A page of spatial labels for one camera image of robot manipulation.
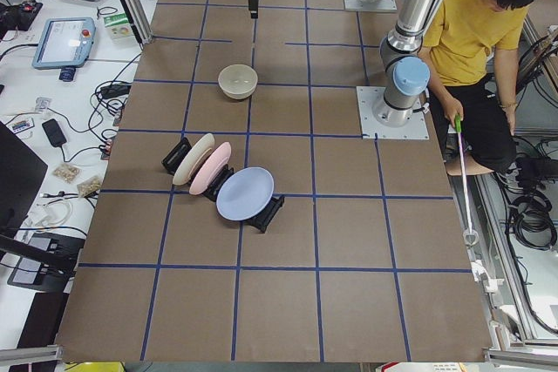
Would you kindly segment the person's hands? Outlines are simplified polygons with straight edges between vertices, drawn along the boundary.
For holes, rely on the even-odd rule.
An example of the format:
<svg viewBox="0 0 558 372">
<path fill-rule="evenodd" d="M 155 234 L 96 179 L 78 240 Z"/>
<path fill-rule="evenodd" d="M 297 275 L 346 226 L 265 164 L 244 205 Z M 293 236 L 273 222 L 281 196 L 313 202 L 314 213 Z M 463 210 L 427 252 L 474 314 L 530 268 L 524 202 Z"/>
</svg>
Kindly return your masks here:
<svg viewBox="0 0 558 372">
<path fill-rule="evenodd" d="M 450 122 L 452 127 L 455 126 L 458 120 L 464 117 L 463 105 L 454 97 L 445 98 L 442 101 L 442 108 L 445 118 Z"/>
</svg>

